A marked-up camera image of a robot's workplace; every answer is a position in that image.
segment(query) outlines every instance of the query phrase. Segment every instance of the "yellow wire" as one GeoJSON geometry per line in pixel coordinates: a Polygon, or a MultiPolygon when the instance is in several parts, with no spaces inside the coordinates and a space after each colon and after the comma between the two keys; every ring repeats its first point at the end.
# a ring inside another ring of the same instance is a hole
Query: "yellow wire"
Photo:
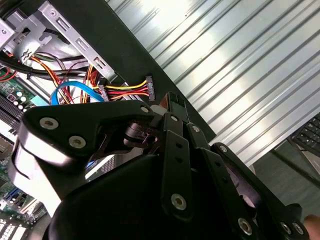
{"type": "MultiPolygon", "coordinates": [[[[52,78],[52,81],[53,81],[53,84],[55,85],[55,87],[57,88],[59,86],[56,78],[54,77],[54,75],[51,73],[51,70],[50,68],[45,65],[43,62],[41,62],[40,60],[38,60],[37,58],[35,57],[31,57],[32,60],[36,61],[38,64],[40,64],[47,72],[48,74],[50,75],[50,77],[52,78]]],[[[67,96],[65,95],[65,93],[59,89],[59,93],[60,95],[62,96],[62,98],[64,99],[64,101],[67,103],[67,104],[70,104],[70,101],[68,100],[67,96]]]]}
{"type": "MultiPolygon", "coordinates": [[[[91,77],[91,72],[92,72],[92,69],[94,68],[94,66],[93,65],[90,65],[90,67],[89,67],[89,71],[88,71],[88,76],[87,76],[87,79],[86,79],[86,81],[85,81],[85,85],[87,85],[87,86],[89,86],[89,81],[90,81],[90,77],[91,77]]],[[[84,94],[84,98],[82,98],[83,100],[82,100],[82,103],[87,103],[88,102],[88,94],[87,93],[85,93],[84,94]]]]}
{"type": "Polygon", "coordinates": [[[142,87],[143,85],[145,85],[147,83],[147,80],[144,80],[143,83],[140,83],[139,85],[135,85],[135,86],[105,86],[108,89],[137,89],[142,87]]]}

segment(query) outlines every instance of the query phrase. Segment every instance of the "keyboard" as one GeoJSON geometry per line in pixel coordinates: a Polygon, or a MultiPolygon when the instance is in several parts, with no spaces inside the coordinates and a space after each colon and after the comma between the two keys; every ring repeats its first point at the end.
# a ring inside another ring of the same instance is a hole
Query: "keyboard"
{"type": "Polygon", "coordinates": [[[291,135],[294,143],[320,157],[320,113],[291,135]]]}

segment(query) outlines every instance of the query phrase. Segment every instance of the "screw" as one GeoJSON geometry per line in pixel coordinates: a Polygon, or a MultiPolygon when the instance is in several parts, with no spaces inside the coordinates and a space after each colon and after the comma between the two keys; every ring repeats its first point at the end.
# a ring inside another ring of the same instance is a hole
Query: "screw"
{"type": "Polygon", "coordinates": [[[172,120],[178,122],[178,118],[176,118],[175,116],[171,115],[172,120]]]}
{"type": "Polygon", "coordinates": [[[292,232],[291,232],[291,229],[288,227],[287,224],[285,224],[283,221],[280,222],[280,224],[281,224],[282,228],[286,231],[287,234],[290,235],[290,234],[292,233],[292,232]]]}
{"type": "Polygon", "coordinates": [[[247,234],[248,236],[252,235],[252,228],[251,228],[250,224],[247,222],[247,220],[245,220],[244,218],[239,218],[238,224],[239,224],[239,227],[241,228],[241,230],[245,234],[247,234]]]}
{"type": "Polygon", "coordinates": [[[301,228],[297,223],[293,222],[292,225],[293,225],[293,227],[295,228],[295,230],[296,230],[299,234],[301,234],[301,235],[304,234],[304,231],[302,230],[302,228],[301,228]]]}
{"type": "Polygon", "coordinates": [[[39,123],[41,127],[48,130],[56,129],[59,126],[58,121],[51,117],[43,117],[40,119],[39,123]]]}
{"type": "Polygon", "coordinates": [[[181,210],[181,211],[183,211],[187,208],[186,200],[184,199],[183,196],[181,196],[178,193],[172,194],[171,203],[176,209],[181,210]]]}
{"type": "Polygon", "coordinates": [[[146,108],[145,106],[142,106],[142,107],[141,107],[141,110],[144,111],[145,113],[148,113],[148,112],[149,112],[149,109],[146,108]]]}
{"type": "Polygon", "coordinates": [[[55,10],[51,10],[50,14],[51,14],[52,17],[55,17],[57,15],[57,12],[55,10]]]}
{"type": "Polygon", "coordinates": [[[197,126],[192,126],[193,130],[195,130],[197,133],[200,132],[200,129],[197,126]]]}
{"type": "Polygon", "coordinates": [[[72,136],[69,138],[69,144],[76,149],[82,149],[86,145],[86,140],[80,136],[72,136]]]}
{"type": "Polygon", "coordinates": [[[224,152],[224,153],[228,152],[228,150],[226,149],[225,146],[220,145],[219,148],[220,148],[220,149],[222,150],[222,152],[224,152]]]}

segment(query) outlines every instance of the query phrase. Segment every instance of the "silver metal panel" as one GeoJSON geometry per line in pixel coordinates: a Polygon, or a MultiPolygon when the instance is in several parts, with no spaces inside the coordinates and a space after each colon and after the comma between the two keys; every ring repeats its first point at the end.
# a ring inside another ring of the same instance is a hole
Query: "silver metal panel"
{"type": "Polygon", "coordinates": [[[247,165],[320,112],[317,0],[109,0],[247,165]]]}

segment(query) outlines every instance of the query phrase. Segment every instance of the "capacitor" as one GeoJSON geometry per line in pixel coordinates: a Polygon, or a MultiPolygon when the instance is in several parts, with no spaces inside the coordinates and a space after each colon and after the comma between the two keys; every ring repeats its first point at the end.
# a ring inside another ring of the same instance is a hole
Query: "capacitor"
{"type": "Polygon", "coordinates": [[[22,91],[15,92],[15,95],[17,95],[19,98],[22,97],[22,91]]]}
{"type": "Polygon", "coordinates": [[[26,106],[27,106],[27,104],[21,103],[21,104],[18,106],[18,109],[22,110],[22,109],[24,109],[26,106]]]}
{"type": "Polygon", "coordinates": [[[25,102],[25,101],[27,101],[27,98],[25,97],[25,96],[22,96],[22,97],[20,97],[20,100],[21,100],[21,102],[25,102]]]}

